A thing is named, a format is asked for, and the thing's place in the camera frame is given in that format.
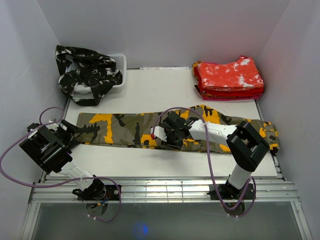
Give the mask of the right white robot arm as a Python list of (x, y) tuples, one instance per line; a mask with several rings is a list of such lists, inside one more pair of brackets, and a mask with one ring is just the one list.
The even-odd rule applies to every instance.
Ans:
[(226, 183), (218, 189), (221, 196), (229, 199), (237, 199), (244, 193), (247, 181), (269, 151), (268, 143), (245, 121), (237, 125), (221, 125), (197, 117), (185, 120), (172, 112), (150, 133), (170, 148), (181, 149), (186, 139), (227, 146), (235, 167)]

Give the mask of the red folded trousers stack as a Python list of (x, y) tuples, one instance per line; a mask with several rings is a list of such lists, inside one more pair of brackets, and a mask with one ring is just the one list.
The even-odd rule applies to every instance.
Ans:
[(219, 101), (230, 101), (230, 100), (242, 100), (242, 99), (258, 99), (264, 92), (263, 89), (250, 89), (242, 91), (234, 90), (208, 90), (200, 87), (198, 83), (195, 85), (196, 90), (200, 93), (204, 100), (219, 100)]

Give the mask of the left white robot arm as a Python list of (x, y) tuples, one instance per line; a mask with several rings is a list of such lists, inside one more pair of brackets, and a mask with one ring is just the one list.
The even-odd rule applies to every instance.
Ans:
[(27, 127), (30, 135), (19, 146), (46, 173), (77, 179), (74, 182), (78, 188), (72, 193), (78, 200), (102, 200), (107, 195), (104, 183), (78, 167), (71, 156), (72, 149), (80, 144), (78, 137), (88, 135), (90, 140), (95, 140), (99, 130), (97, 125), (77, 127), (66, 120), (61, 125), (32, 123)]

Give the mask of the orange green camouflage trousers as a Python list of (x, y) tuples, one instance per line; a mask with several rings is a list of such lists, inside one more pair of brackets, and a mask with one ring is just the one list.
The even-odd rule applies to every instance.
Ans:
[[(189, 108), (202, 115), (206, 122), (214, 124), (238, 125), (242, 121), (250, 122), (269, 144), (271, 153), (276, 154), (280, 149), (277, 128), (269, 121), (227, 116), (203, 104)], [(189, 117), (199, 118), (189, 110), (175, 112), (185, 120)], [(76, 123), (79, 133), (75, 133), (73, 140), (86, 145), (166, 150), (160, 139), (152, 139), (150, 136), (151, 127), (161, 113), (162, 111), (121, 114), (81, 112)], [(212, 153), (231, 154), (228, 146), (214, 142), (209, 144), (209, 150)], [(205, 140), (187, 138), (183, 140), (181, 151), (204, 153), (207, 151), (207, 144)]]

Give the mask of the aluminium rail frame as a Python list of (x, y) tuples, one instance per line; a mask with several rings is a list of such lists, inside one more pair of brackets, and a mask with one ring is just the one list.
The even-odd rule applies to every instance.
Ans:
[[(51, 178), (41, 183), (41, 188), (31, 190), (29, 203), (79, 203), (72, 190), (75, 183), (48, 188), (57, 182)], [(301, 200), (295, 183), (282, 179), (257, 179), (257, 202), (299, 202)], [(207, 203), (212, 181), (210, 179), (117, 179), (121, 185), (121, 202), (149, 203)]]

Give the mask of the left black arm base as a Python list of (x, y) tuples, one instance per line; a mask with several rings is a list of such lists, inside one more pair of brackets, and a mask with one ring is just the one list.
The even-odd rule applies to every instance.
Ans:
[(72, 194), (79, 201), (118, 201), (120, 199), (120, 192), (115, 185), (105, 184), (104, 186), (91, 186), (84, 190), (76, 188), (72, 191)]

